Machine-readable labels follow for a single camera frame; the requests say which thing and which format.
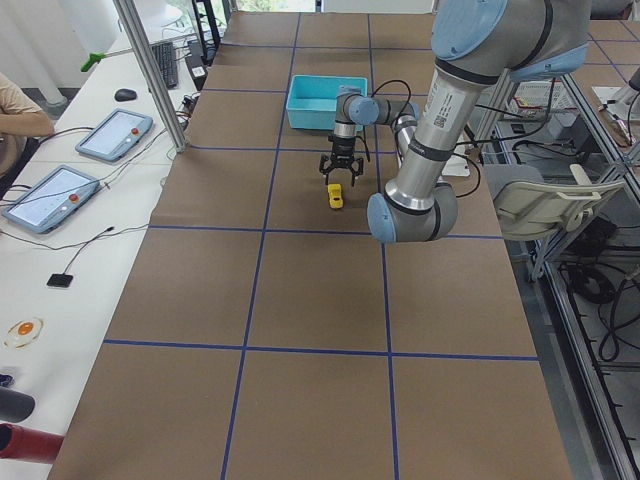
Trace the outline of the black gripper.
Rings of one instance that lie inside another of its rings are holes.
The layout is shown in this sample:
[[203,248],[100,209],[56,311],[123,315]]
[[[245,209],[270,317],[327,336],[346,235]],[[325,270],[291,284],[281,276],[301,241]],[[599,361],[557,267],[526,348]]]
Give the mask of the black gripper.
[[340,137],[329,134],[328,140],[332,144],[329,155],[322,154],[319,162],[319,172],[324,178],[324,184],[329,184],[330,173],[336,169],[349,170],[351,175],[350,185],[355,186],[356,180],[364,172],[364,159],[355,157],[355,145],[358,135],[353,137]]

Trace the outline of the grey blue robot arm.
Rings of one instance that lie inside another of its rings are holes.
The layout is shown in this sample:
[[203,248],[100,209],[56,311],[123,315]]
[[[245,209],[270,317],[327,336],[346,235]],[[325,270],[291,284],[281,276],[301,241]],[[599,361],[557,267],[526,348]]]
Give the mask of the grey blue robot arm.
[[364,96],[340,88],[332,151],[319,171],[363,172],[355,158],[357,126],[387,125],[396,136],[400,168],[368,201],[371,234],[381,243],[437,240],[453,228],[456,195],[442,180],[481,93],[503,72],[512,81],[546,80],[585,61],[589,1],[447,1],[437,11],[431,46],[435,71],[422,111],[409,100]]

